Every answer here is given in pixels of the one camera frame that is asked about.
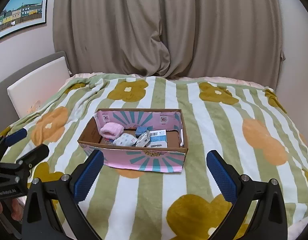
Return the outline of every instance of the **picture frame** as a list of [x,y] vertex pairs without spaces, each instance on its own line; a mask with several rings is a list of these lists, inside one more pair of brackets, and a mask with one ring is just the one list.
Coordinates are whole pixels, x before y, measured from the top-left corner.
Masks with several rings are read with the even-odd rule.
[[46,23],[47,0],[9,0],[0,14],[0,39]]

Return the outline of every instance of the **striped blanket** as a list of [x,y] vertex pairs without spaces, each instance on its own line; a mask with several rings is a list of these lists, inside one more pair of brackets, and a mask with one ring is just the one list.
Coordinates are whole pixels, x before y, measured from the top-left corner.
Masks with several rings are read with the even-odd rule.
[[[278,180],[289,226],[308,216],[308,148],[271,89],[117,74],[76,78],[12,125],[10,133],[25,128],[28,136],[3,161],[15,162],[44,143],[49,156],[28,182],[71,174],[86,159],[77,140],[99,108],[180,108],[189,141],[181,173],[102,168],[79,206],[103,239],[207,239],[230,209],[206,167],[206,153],[214,149],[239,174]],[[244,234],[255,205],[236,237]],[[59,203],[54,206],[69,232]]]

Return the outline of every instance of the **pink plush cloth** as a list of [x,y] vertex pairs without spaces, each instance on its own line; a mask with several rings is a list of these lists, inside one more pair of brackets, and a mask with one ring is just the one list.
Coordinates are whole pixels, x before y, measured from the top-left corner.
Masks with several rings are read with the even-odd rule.
[[124,132],[124,127],[119,123],[108,122],[99,131],[106,139],[115,140]]

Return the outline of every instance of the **wall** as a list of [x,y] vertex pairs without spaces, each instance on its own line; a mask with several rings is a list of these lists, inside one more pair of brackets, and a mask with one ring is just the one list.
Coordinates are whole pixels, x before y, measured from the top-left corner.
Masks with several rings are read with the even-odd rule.
[[308,145],[308,13],[299,0],[279,0],[283,62],[276,95]]
[[0,81],[24,66],[55,53],[53,9],[54,0],[47,0],[46,24],[20,30],[0,40]]

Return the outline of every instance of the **metal screw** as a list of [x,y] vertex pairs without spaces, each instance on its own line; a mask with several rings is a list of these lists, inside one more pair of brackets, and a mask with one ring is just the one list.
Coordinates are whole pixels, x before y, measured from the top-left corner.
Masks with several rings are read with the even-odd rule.
[[68,174],[64,174],[62,176],[62,181],[67,181],[69,179],[69,175]]
[[243,181],[249,181],[250,177],[249,177],[248,175],[243,174],[243,175],[241,176],[241,179],[242,179]]
[[271,183],[272,183],[273,185],[277,185],[277,180],[276,180],[276,179],[271,179]]
[[36,185],[38,182],[39,182],[39,179],[38,179],[38,178],[34,178],[33,181],[32,181],[32,183],[35,184],[35,185]]

